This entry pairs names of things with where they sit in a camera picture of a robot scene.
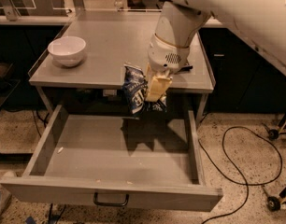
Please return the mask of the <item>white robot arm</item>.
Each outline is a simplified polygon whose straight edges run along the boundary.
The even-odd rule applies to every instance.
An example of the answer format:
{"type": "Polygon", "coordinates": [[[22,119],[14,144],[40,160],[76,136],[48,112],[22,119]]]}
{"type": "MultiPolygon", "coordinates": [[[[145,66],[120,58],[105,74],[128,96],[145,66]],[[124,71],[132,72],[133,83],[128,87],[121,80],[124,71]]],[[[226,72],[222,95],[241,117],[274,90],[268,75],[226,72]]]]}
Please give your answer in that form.
{"type": "Polygon", "coordinates": [[[166,93],[186,63],[193,37],[211,18],[286,76],[286,0],[167,0],[148,49],[147,101],[166,93]]]}

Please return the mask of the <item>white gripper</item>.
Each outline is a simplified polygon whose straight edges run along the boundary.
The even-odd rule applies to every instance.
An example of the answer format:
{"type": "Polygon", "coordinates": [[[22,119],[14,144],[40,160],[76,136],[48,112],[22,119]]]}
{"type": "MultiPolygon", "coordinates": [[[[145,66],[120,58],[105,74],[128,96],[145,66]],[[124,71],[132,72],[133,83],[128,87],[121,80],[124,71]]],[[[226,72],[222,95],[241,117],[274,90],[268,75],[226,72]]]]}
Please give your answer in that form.
{"type": "Polygon", "coordinates": [[[146,69],[147,102],[157,102],[165,94],[172,83],[170,72],[175,74],[184,67],[189,53],[189,47],[178,48],[165,43],[156,35],[151,37],[146,69]]]}

